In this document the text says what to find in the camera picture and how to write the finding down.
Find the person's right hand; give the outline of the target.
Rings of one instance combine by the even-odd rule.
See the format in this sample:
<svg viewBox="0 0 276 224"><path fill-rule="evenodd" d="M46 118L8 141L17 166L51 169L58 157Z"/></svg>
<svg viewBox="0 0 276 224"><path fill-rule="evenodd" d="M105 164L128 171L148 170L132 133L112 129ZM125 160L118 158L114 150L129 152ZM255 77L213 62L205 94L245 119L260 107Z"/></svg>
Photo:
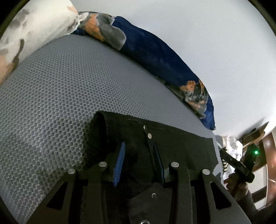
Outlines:
<svg viewBox="0 0 276 224"><path fill-rule="evenodd" d="M233 196L233 198L238 202L243 199L248 193L248 184L238 183L239 176L236 173L232 173L224 180L224 184L228 192ZM233 195L233 190L237 187L237 192Z"/></svg>

